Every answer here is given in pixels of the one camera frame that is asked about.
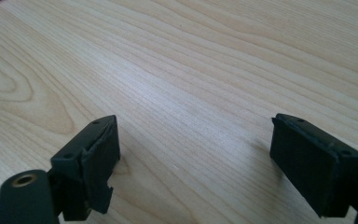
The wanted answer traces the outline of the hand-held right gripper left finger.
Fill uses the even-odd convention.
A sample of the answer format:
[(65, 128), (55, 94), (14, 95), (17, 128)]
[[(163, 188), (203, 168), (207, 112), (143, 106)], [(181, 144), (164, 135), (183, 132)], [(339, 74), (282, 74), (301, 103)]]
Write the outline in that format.
[(84, 221), (92, 211), (105, 214), (113, 194), (108, 179), (119, 160), (117, 117), (89, 123), (50, 159), (56, 212), (66, 221)]

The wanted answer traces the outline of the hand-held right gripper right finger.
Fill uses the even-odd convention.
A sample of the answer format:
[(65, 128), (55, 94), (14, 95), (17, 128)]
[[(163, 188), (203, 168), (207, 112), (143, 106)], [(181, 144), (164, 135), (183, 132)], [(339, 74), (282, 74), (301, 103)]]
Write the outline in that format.
[(320, 217), (345, 217), (358, 151), (304, 119), (278, 114), (270, 157)]

